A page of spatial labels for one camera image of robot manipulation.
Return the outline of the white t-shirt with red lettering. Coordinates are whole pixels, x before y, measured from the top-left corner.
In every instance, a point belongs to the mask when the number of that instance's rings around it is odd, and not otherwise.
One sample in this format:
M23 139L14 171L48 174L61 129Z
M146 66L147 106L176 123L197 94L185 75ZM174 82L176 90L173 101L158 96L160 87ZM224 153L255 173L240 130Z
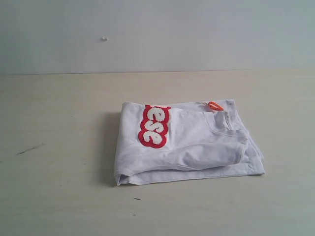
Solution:
M232 99L170 105L122 105L114 178L145 185L265 173L263 154Z

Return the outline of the orange garment tag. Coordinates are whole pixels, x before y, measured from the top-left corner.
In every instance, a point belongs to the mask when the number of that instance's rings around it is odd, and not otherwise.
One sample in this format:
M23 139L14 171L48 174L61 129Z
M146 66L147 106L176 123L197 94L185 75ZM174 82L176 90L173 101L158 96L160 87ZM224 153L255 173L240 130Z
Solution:
M219 104L217 104L216 102L213 102L213 101L210 101L208 103L208 106L213 111L223 111L224 110L224 108L222 106L220 106Z

